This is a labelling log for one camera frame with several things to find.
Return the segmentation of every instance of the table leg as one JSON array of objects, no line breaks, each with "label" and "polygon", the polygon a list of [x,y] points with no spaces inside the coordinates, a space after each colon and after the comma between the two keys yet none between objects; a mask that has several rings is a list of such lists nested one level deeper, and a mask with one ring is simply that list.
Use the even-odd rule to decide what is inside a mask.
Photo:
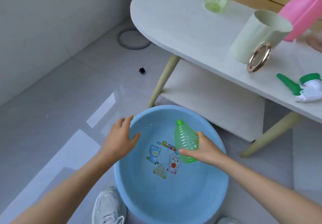
[{"label": "table leg", "polygon": [[261,138],[256,139],[246,150],[244,150],[240,156],[245,158],[250,156],[252,153],[263,148],[265,145],[279,137],[287,130],[291,129],[293,125],[301,120],[301,115],[291,111],[284,116],[278,123],[268,129]]},{"label": "table leg", "polygon": [[159,82],[157,83],[152,96],[149,100],[149,103],[147,105],[148,108],[153,107],[156,99],[158,98],[159,94],[161,93],[164,85],[166,84],[167,80],[169,79],[169,77],[171,76],[173,70],[175,69],[175,67],[177,66],[177,64],[179,63],[179,60],[181,59],[181,57],[177,56],[177,55],[172,55],[166,65],[166,67],[164,68],[164,71],[159,79]]}]

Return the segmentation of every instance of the oval tabletop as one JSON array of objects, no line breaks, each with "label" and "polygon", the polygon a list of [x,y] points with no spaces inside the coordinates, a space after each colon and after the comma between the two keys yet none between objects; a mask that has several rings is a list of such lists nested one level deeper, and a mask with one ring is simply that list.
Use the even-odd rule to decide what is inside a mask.
[{"label": "oval tabletop", "polygon": [[322,73],[322,55],[305,40],[282,41],[268,63],[249,74],[230,54],[230,47],[255,10],[231,2],[225,13],[212,13],[203,0],[132,0],[131,18],[147,39],[175,55],[220,75],[267,99],[322,123],[322,101],[296,103],[280,80],[294,81],[308,73]]}]

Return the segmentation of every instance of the blue plastic basin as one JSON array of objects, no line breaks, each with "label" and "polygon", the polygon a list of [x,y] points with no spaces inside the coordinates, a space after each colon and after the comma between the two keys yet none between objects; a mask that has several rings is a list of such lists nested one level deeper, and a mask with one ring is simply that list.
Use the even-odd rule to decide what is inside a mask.
[{"label": "blue plastic basin", "polygon": [[173,147],[178,119],[194,131],[203,131],[226,153],[215,129],[186,108],[156,106],[136,116],[130,137],[141,132],[141,138],[115,164],[115,178],[127,207],[148,224],[204,223],[217,212],[227,192],[228,175],[218,168],[199,161],[178,162]]}]

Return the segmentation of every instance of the white tile floor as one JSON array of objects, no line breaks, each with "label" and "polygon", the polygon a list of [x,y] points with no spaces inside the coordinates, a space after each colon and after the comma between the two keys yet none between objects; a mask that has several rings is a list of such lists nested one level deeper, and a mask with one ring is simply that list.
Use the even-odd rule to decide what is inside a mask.
[{"label": "white tile floor", "polygon": [[[147,107],[170,53],[152,44],[141,51],[120,47],[116,34],[123,24],[0,107],[0,223],[10,222],[52,187],[70,176],[102,145],[119,117]],[[128,34],[132,42],[138,36]],[[146,73],[141,75],[139,68]],[[159,98],[158,104],[169,104]],[[265,128],[287,110],[267,103]],[[249,143],[217,128],[228,155],[255,171],[293,187],[291,132],[248,159],[238,153]],[[95,185],[69,223],[90,224],[97,194],[114,185],[110,169]],[[242,224],[277,223],[238,184],[230,181],[222,214]],[[142,223],[132,214],[128,224]]]}]

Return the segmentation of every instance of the gold ring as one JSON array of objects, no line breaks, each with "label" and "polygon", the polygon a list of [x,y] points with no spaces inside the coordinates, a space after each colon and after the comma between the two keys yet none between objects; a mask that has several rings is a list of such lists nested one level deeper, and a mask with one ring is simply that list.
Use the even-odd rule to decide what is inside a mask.
[{"label": "gold ring", "polygon": [[[272,46],[273,46],[272,43],[263,42],[256,48],[255,52],[253,53],[251,59],[249,60],[249,62],[247,64],[247,71],[249,73],[257,72],[260,68],[262,68],[263,65],[265,65],[265,63],[268,61],[269,57],[271,56],[271,51],[273,49]],[[265,55],[263,56],[261,61],[256,66],[253,66],[253,61],[257,57],[260,50],[263,48],[265,48]]]}]

